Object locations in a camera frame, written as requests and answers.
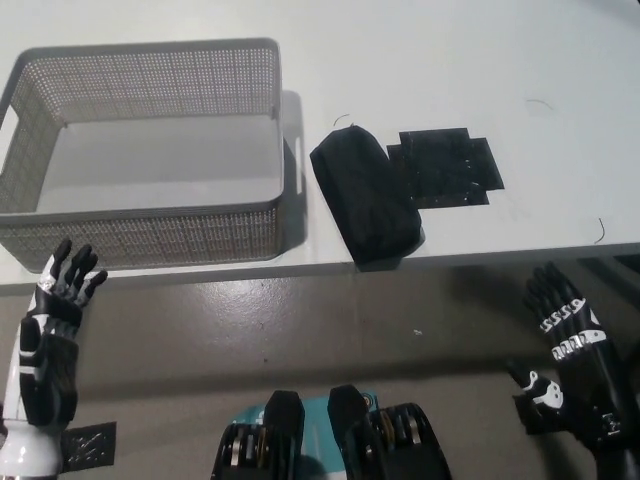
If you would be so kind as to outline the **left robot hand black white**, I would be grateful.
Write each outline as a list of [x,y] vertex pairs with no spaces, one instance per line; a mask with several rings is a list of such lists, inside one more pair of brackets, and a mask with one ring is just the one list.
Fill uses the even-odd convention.
[[74,419],[77,335],[96,290],[108,278],[91,245],[65,238],[45,262],[20,320],[3,402],[5,423],[63,430]]

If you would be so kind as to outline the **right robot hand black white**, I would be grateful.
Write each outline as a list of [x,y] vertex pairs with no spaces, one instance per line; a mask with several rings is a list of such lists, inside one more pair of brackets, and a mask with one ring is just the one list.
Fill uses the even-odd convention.
[[624,362],[586,296],[549,262],[533,271],[523,298],[549,343],[556,380],[516,360],[507,371],[530,435],[569,432],[593,452],[639,445],[639,406]]

